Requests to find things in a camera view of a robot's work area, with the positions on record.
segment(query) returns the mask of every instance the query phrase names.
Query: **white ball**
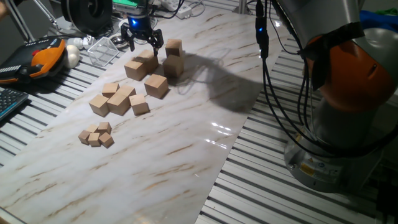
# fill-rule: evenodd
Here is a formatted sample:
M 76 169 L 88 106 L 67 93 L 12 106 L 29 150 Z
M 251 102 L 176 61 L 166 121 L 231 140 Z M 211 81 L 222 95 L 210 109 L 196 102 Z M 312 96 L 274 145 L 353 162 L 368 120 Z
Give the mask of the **white ball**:
M 68 55 L 69 55 L 69 54 L 74 54 L 74 55 L 76 55 L 77 57 L 80 57 L 80 51 L 79 51 L 79 49 L 78 49 L 76 46 L 74 46 L 74 45 L 68 45 L 68 47 L 67 47 L 67 52 L 68 52 Z
M 75 68 L 79 63 L 80 51 L 74 45 L 69 45 L 67 47 L 67 56 L 65 58 L 65 67 Z
M 75 68 L 79 63 L 79 58 L 76 55 L 68 55 L 65 61 L 65 67 Z

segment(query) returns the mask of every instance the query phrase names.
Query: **small wooden cube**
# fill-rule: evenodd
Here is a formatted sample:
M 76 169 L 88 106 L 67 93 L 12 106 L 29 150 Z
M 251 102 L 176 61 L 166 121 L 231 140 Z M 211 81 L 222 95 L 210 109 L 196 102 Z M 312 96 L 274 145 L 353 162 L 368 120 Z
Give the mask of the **small wooden cube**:
M 130 108 L 129 99 L 127 96 L 115 93 L 108 100 L 108 107 L 112 113 L 123 116 L 125 112 Z
M 130 105 L 135 115 L 140 115 L 149 112 L 149 107 L 145 100 L 145 96 L 143 94 L 130 96 L 129 99 L 130 99 Z
M 107 101 L 108 101 L 107 97 L 96 95 L 94 99 L 92 99 L 89 102 L 89 104 L 94 113 L 102 117 L 105 117 L 109 113 L 109 108 L 108 105 L 106 104 Z
M 167 79 L 160 75 L 151 75 L 145 82 L 148 95 L 161 99 L 169 90 Z
M 175 55 L 182 58 L 182 40 L 169 39 L 166 44 L 166 56 Z
M 118 83 L 105 83 L 102 89 L 102 95 L 107 98 L 111 98 L 118 89 L 119 89 Z
M 88 136 L 88 143 L 89 143 L 92 147 L 101 146 L 101 143 L 100 143 L 99 138 L 100 138 L 100 134 L 99 134 L 99 133 L 91 133 L 91 134 Z
M 163 62 L 164 75 L 179 77 L 184 71 L 184 62 L 180 57 L 170 55 Z
M 79 134 L 79 139 L 81 141 L 81 143 L 88 145 L 88 136 L 91 133 L 89 131 L 83 130 L 80 134 Z
M 104 134 L 104 133 L 108 133 L 111 134 L 112 131 L 112 127 L 109 124 L 109 122 L 101 122 L 98 126 L 98 133 L 99 134 Z
M 136 89 L 131 86 L 123 85 L 120 87 L 120 89 L 117 91 L 117 93 L 122 94 L 123 96 L 129 97 L 132 95 L 137 94 Z
M 143 63 L 147 70 L 147 73 L 153 73 L 159 66 L 157 56 L 155 56 L 155 54 L 150 50 L 144 50 L 143 52 L 141 52 L 141 54 L 139 54 L 132 60 L 135 62 Z
M 104 133 L 99 137 L 100 143 L 105 146 L 105 148 L 109 148 L 113 145 L 114 141 L 110 134 Z
M 90 125 L 86 131 L 90 132 L 90 133 L 96 133 L 98 130 L 98 126 L 95 124 Z
M 126 75 L 133 80 L 141 81 L 147 75 L 147 69 L 142 62 L 130 61 L 124 65 Z

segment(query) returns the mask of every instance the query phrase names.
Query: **yellow label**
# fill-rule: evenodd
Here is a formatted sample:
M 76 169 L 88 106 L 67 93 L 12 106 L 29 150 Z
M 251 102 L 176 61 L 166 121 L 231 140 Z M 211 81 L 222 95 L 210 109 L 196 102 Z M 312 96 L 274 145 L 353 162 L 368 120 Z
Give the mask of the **yellow label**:
M 304 163 L 301 163 L 300 170 L 303 171 L 304 173 L 310 175 L 310 176 L 312 176 L 313 173 L 315 172 L 314 169 L 312 169 L 311 167 L 307 166 L 307 165 L 304 164 Z

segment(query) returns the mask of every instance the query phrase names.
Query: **label sticker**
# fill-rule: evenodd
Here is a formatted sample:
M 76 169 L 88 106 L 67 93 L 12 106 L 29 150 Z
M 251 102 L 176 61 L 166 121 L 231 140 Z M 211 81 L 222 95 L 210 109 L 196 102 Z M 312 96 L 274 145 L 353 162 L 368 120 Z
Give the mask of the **label sticker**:
M 300 170 L 324 182 L 335 183 L 340 175 L 343 166 L 329 164 L 312 157 L 310 154 L 305 153 L 304 159 L 301 163 Z

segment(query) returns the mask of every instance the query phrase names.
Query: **metal rod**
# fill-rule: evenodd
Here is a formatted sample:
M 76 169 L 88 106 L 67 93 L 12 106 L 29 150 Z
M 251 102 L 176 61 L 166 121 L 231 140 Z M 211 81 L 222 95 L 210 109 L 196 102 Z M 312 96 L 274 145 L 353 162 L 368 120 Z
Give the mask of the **metal rod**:
M 57 24 L 57 19 L 51 14 L 51 12 L 44 6 L 44 4 L 39 1 L 39 0 L 33 0 L 33 2 L 36 3 L 36 5 L 39 7 L 39 9 L 47 16 L 49 21 L 57 28 L 57 30 L 60 30 L 58 24 Z
M 11 18 L 15 23 L 19 33 L 24 38 L 26 42 L 33 42 L 35 41 L 32 33 L 30 32 L 28 26 L 25 23 L 24 18 L 19 13 L 17 6 L 15 5 L 13 0 L 5 0 L 6 6 L 11 14 Z

